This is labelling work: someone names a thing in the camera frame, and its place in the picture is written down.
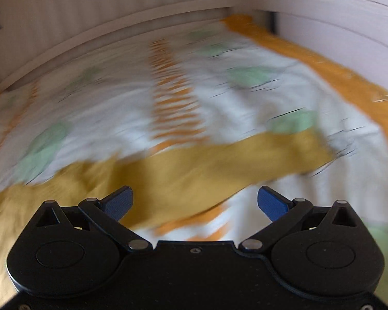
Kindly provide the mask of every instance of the white bed frame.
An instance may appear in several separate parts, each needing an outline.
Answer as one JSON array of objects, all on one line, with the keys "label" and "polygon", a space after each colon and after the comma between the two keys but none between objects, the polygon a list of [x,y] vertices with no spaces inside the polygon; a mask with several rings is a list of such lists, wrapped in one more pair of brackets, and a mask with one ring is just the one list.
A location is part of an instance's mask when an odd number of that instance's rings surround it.
[{"label": "white bed frame", "polygon": [[124,38],[254,10],[277,13],[279,36],[388,89],[388,0],[0,0],[0,92]]}]

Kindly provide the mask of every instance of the mustard yellow fabric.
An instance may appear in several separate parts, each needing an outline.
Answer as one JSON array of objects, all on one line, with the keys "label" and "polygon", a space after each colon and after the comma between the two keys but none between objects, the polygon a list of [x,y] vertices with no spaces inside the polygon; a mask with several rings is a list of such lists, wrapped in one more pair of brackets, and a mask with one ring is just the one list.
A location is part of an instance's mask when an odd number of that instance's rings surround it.
[{"label": "mustard yellow fabric", "polygon": [[268,33],[254,24],[251,16],[232,15],[225,18],[223,22],[230,30],[251,38],[258,45],[281,55],[298,59],[310,66],[342,97],[378,123],[388,138],[387,90],[309,49]]},{"label": "mustard yellow fabric", "polygon": [[309,172],[330,160],[332,154],[312,129],[268,132],[231,145],[195,145],[136,161],[76,162],[45,183],[13,185],[0,193],[0,305],[15,293],[5,269],[7,253],[44,200],[76,205],[129,185],[134,205],[121,223],[131,229],[156,227],[205,211],[251,184]]}]

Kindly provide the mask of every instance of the bed sheet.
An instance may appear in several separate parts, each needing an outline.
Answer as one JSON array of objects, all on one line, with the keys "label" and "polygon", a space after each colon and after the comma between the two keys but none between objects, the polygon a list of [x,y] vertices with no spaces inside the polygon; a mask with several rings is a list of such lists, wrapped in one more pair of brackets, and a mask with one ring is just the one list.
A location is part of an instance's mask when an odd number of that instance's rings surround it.
[{"label": "bed sheet", "polygon": [[[204,213],[134,230],[154,244],[159,239],[238,244],[269,223],[256,202],[262,184],[314,205],[344,199],[386,256],[377,294],[388,303],[385,130],[300,60],[228,27],[218,22],[153,42],[116,43],[1,94],[0,192],[16,183],[50,182],[78,161],[133,161],[192,144],[234,145],[267,133],[297,136],[310,129],[334,154],[320,168],[291,167],[287,176],[245,185]],[[172,113],[164,114],[171,107]],[[221,180],[216,187],[225,184]],[[17,206],[23,202],[0,203],[0,218]],[[30,206],[23,218],[27,221],[36,208]],[[6,230],[2,256],[21,228],[19,223]],[[0,290],[7,288],[1,304],[12,292],[0,269]]]}]

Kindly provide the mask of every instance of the mattress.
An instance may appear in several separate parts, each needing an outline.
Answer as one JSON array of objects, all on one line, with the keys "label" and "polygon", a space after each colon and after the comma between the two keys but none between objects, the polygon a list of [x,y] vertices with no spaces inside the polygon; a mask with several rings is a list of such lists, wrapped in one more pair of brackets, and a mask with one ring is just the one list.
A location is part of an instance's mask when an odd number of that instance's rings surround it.
[{"label": "mattress", "polygon": [[121,223],[158,240],[233,240],[269,224],[257,190],[351,203],[381,247],[388,303],[388,93],[246,16],[98,49],[0,94],[5,257],[40,203],[131,185]]}]

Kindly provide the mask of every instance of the orange fabric border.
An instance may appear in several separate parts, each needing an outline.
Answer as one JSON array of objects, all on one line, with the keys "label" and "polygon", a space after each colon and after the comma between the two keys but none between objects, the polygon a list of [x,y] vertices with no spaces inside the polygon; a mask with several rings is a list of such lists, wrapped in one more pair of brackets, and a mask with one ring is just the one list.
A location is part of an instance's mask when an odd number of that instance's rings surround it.
[{"label": "orange fabric border", "polygon": [[309,49],[270,34],[254,24],[251,16],[232,15],[223,19],[223,22],[231,31],[251,38],[258,45],[281,55],[298,59],[310,66],[344,99],[354,104],[379,124],[388,139],[387,90]]}]

